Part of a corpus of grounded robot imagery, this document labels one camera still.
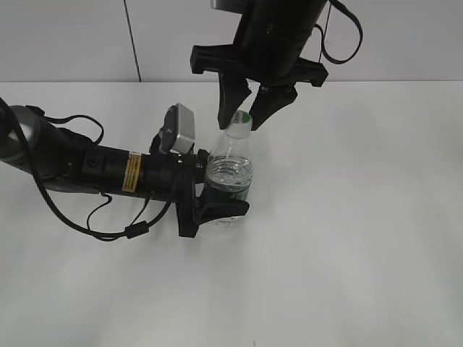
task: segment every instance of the green label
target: green label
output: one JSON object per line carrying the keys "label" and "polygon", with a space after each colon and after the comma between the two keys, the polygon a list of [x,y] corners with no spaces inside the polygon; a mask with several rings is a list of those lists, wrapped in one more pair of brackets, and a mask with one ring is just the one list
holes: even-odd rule
{"label": "green label", "polygon": [[249,193],[249,187],[246,188],[245,190],[242,190],[241,192],[235,192],[235,193],[231,193],[230,194],[230,197],[232,199],[237,199],[237,200],[243,200],[243,201],[246,201],[247,199],[247,194]]}

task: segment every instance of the yellow warning label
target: yellow warning label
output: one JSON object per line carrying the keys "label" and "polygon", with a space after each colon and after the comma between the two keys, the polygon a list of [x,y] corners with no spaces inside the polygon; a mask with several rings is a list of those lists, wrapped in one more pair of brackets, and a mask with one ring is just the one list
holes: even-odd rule
{"label": "yellow warning label", "polygon": [[130,152],[129,160],[127,161],[127,167],[125,168],[124,184],[122,185],[123,192],[135,193],[141,165],[142,155],[139,153]]}

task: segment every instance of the water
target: water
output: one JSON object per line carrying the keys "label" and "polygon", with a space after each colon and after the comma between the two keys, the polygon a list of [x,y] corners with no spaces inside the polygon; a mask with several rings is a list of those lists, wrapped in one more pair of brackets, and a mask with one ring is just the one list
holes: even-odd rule
{"label": "water", "polygon": [[[221,192],[229,192],[230,197],[246,200],[252,181],[252,164],[246,158],[216,156],[206,169],[208,183]],[[242,216],[222,218],[217,225],[229,226]]]}

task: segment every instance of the white wall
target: white wall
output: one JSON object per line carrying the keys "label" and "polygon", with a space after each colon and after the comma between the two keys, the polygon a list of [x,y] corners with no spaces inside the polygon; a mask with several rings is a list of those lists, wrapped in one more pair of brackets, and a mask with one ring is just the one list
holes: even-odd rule
{"label": "white wall", "polygon": [[1,0],[0,80],[135,81],[122,0]]}
{"label": "white wall", "polygon": [[[213,11],[209,0],[127,3],[143,80],[215,80],[191,74],[191,48],[231,42],[239,15]],[[463,79],[463,1],[344,3],[360,18],[365,41],[354,61],[327,64],[331,80]],[[314,33],[303,56],[317,59],[319,42]],[[356,42],[354,25],[334,10],[328,50],[342,58]],[[2,0],[0,45],[0,81],[137,79],[122,0]]]}

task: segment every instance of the black cylinder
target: black cylinder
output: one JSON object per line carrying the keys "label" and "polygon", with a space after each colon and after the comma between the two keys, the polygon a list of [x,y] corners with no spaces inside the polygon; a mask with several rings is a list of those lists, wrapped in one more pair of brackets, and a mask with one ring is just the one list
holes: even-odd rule
{"label": "black cylinder", "polygon": [[300,57],[326,0],[255,0],[235,44],[246,63],[268,77],[285,77]]}
{"label": "black cylinder", "polygon": [[[167,201],[175,182],[182,181],[185,165],[191,166],[196,183],[203,182],[205,169],[196,155],[145,155],[95,146],[86,151],[76,179],[84,187],[109,194]],[[128,179],[132,179],[132,184],[127,184]]]}

